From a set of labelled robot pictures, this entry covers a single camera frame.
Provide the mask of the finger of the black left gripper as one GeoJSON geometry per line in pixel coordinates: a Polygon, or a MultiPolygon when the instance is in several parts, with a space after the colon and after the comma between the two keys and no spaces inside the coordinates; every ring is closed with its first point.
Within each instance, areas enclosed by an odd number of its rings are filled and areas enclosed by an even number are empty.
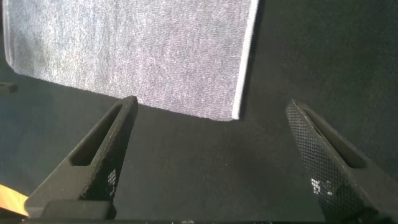
{"type": "Polygon", "coordinates": [[[0,83],[0,94],[11,94],[18,90],[18,86],[11,82],[0,83]]]}

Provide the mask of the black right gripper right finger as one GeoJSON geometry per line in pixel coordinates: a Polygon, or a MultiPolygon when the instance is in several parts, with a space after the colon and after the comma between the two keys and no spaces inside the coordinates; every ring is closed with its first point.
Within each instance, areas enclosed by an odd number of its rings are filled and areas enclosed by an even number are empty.
{"type": "Polygon", "coordinates": [[[325,220],[397,223],[397,181],[306,104],[286,115],[325,220]]]}

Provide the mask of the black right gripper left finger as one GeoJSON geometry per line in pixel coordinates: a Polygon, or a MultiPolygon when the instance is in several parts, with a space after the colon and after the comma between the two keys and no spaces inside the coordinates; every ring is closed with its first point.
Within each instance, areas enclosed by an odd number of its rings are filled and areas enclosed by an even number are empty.
{"type": "Polygon", "coordinates": [[[28,217],[57,200],[112,202],[137,112],[135,96],[117,101],[28,197],[28,217]]]}

